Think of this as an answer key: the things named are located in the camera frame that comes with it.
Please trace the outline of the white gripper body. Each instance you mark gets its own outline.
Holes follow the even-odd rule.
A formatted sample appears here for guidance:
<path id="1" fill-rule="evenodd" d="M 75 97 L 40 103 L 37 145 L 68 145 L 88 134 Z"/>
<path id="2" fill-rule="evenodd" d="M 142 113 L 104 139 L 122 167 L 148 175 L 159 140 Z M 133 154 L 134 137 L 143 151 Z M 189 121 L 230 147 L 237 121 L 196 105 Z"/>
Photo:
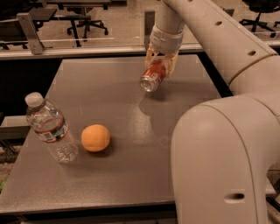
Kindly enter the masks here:
<path id="1" fill-rule="evenodd" d="M 156 25 L 153 26 L 150 34 L 150 48 L 156 53 L 163 55 L 176 54 L 182 45 L 184 32 L 170 34 L 161 31 Z"/>

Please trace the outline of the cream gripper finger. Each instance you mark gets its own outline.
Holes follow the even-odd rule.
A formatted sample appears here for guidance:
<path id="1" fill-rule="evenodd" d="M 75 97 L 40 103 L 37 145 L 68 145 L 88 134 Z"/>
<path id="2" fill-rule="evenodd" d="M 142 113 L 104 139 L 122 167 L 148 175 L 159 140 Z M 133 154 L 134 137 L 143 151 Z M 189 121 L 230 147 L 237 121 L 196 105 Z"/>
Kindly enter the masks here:
<path id="1" fill-rule="evenodd" d="M 164 56 L 165 77 L 169 78 L 176 66 L 178 55 L 176 53 L 167 54 Z"/>
<path id="2" fill-rule="evenodd" d="M 150 46 L 145 56 L 145 67 L 148 68 L 157 56 L 158 52 L 154 49 L 153 46 Z"/>

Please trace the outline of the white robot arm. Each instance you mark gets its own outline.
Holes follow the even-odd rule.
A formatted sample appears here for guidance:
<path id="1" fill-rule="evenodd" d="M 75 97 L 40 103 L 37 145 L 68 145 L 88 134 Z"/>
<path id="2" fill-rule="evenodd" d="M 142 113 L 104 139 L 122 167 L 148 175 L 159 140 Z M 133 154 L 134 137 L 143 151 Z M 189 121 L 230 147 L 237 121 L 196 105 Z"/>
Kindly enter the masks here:
<path id="1" fill-rule="evenodd" d="M 266 224 L 268 169 L 279 159 L 280 56 L 212 0 L 162 0 L 146 58 L 171 66 L 188 28 L 232 96 L 187 110 L 171 139 L 178 224 Z"/>

